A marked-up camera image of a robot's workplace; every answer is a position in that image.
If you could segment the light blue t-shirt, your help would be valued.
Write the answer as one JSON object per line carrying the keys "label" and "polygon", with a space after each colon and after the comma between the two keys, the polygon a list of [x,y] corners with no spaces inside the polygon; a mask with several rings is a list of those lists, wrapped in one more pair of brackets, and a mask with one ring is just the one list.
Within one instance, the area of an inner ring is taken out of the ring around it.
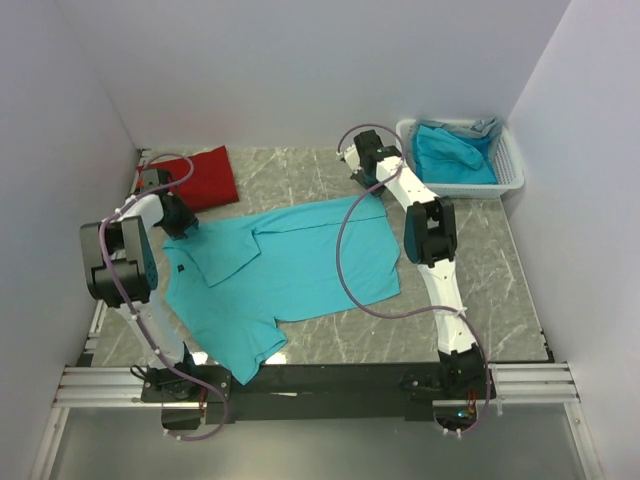
{"label": "light blue t-shirt", "polygon": [[400,292],[398,242],[372,196],[203,223],[167,240],[166,303],[241,384],[287,342],[279,322],[370,305]]}

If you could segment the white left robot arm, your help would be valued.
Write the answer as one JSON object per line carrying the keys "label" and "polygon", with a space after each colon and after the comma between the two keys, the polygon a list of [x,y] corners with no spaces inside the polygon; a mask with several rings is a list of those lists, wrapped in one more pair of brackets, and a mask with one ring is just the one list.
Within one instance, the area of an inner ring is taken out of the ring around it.
{"label": "white left robot arm", "polygon": [[157,288],[160,276],[149,232],[159,227],[172,240],[193,234],[199,220],[176,193],[165,169],[140,172],[141,185],[113,216],[80,227],[87,288],[129,322],[143,345],[147,364],[158,372],[172,369],[164,389],[176,401],[193,399],[200,378],[193,358],[169,324]]}

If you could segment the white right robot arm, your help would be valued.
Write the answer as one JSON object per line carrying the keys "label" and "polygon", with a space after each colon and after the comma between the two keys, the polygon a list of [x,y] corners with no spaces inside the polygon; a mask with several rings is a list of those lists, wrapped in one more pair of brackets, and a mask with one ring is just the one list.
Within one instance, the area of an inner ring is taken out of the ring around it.
{"label": "white right robot arm", "polygon": [[425,283],[437,327],[442,361],[472,354],[484,360],[473,328],[465,320],[465,307],[457,278],[457,230],[451,200],[438,196],[411,170],[401,148],[385,146],[375,130],[354,136],[343,153],[352,178],[369,193],[386,189],[405,213],[403,246]]}

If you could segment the folded red t-shirt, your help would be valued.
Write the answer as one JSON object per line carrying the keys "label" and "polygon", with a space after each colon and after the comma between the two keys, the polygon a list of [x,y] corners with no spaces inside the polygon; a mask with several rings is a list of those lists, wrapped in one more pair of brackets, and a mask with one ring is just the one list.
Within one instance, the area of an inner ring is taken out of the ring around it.
{"label": "folded red t-shirt", "polygon": [[[184,159],[173,154],[159,154],[156,160],[144,171],[160,169],[169,173],[169,182],[176,181],[187,175],[189,165]],[[199,213],[207,209],[224,206],[239,201],[239,194],[233,170],[225,146],[188,155],[194,166],[193,174],[170,189],[194,212]]]}

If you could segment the blue t-shirt in basket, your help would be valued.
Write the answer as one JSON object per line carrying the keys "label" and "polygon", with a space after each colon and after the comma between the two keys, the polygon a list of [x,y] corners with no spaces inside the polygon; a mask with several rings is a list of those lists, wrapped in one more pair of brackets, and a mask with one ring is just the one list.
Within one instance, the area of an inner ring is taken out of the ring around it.
{"label": "blue t-shirt in basket", "polygon": [[472,138],[419,125],[411,140],[416,175],[427,184],[495,185],[490,137]]}

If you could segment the grey t-shirt in basket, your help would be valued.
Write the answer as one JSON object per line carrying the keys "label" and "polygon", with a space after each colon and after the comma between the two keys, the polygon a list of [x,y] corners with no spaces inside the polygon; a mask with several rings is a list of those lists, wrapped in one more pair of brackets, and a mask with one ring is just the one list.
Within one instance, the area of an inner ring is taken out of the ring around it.
{"label": "grey t-shirt in basket", "polygon": [[450,134],[470,139],[493,139],[501,135],[503,120],[499,117],[469,120],[428,120],[420,119],[418,125],[432,129],[440,128]]}

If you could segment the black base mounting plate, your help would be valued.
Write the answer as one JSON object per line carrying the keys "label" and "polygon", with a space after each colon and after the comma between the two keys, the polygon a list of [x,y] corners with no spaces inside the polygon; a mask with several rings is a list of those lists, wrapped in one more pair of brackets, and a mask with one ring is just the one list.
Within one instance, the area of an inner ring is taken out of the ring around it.
{"label": "black base mounting plate", "polygon": [[438,362],[266,365],[247,384],[221,366],[191,365],[182,378],[149,371],[145,404],[203,402],[208,423],[404,417],[431,421],[437,401],[493,399],[478,349]]}

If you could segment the aluminium frame rail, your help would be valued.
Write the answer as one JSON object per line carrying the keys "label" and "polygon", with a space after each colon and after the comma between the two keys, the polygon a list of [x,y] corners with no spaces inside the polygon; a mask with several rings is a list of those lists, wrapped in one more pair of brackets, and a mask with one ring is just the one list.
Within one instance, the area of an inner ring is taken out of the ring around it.
{"label": "aluminium frame rail", "polygon": [[[578,403],[580,396],[566,364],[495,364],[498,405]],[[160,408],[142,400],[143,382],[125,367],[67,367],[53,400],[55,408]]]}

